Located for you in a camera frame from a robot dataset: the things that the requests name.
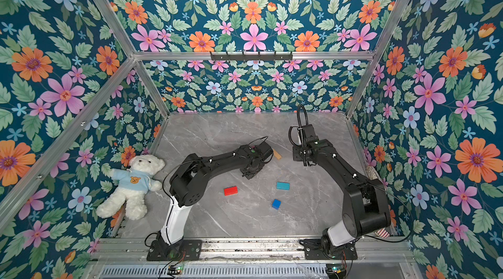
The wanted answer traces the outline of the wooden block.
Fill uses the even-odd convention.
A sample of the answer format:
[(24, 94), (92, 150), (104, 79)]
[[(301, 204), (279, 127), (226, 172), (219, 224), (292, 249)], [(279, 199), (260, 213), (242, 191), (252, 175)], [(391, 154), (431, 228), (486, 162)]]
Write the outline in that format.
[(281, 154), (279, 154), (276, 150), (273, 150), (273, 154), (274, 154), (274, 156), (275, 156), (275, 158), (276, 158), (277, 160), (281, 160), (281, 159), (282, 159), (282, 155), (281, 155)]

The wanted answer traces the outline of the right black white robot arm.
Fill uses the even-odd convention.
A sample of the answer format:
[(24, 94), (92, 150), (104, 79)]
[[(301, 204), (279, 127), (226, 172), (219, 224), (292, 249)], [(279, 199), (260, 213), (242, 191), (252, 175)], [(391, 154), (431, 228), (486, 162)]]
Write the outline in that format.
[(325, 254), (353, 244), (360, 237), (392, 224), (386, 191), (378, 179), (355, 170), (326, 139), (319, 139), (311, 124), (297, 126), (299, 143), (293, 144), (293, 159), (305, 166), (319, 166), (343, 192), (341, 220), (323, 231)]

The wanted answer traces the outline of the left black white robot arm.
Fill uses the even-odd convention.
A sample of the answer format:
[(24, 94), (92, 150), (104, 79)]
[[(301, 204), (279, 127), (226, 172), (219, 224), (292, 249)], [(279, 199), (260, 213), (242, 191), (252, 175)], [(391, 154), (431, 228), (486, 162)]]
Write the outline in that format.
[(169, 181), (170, 207), (165, 223), (159, 231), (162, 241), (173, 246), (184, 236), (184, 229), (192, 206), (201, 200), (213, 178), (233, 170), (242, 177), (256, 176), (274, 154), (274, 149), (263, 137), (257, 145), (241, 145), (235, 150), (213, 157), (200, 157), (193, 153), (176, 168)]

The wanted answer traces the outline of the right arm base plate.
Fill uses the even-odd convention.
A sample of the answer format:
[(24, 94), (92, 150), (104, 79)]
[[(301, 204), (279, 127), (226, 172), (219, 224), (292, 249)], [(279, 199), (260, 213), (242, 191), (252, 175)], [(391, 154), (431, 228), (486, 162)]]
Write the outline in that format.
[(299, 241), (307, 260), (346, 260), (358, 259), (355, 243), (334, 246), (327, 238), (301, 239)]

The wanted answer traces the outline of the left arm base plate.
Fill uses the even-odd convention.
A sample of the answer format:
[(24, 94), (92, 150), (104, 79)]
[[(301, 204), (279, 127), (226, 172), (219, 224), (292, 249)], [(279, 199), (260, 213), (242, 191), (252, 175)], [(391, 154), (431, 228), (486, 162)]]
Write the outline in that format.
[(203, 241), (181, 240), (168, 245), (163, 239), (154, 240), (147, 254), (148, 261), (197, 261), (202, 251)]

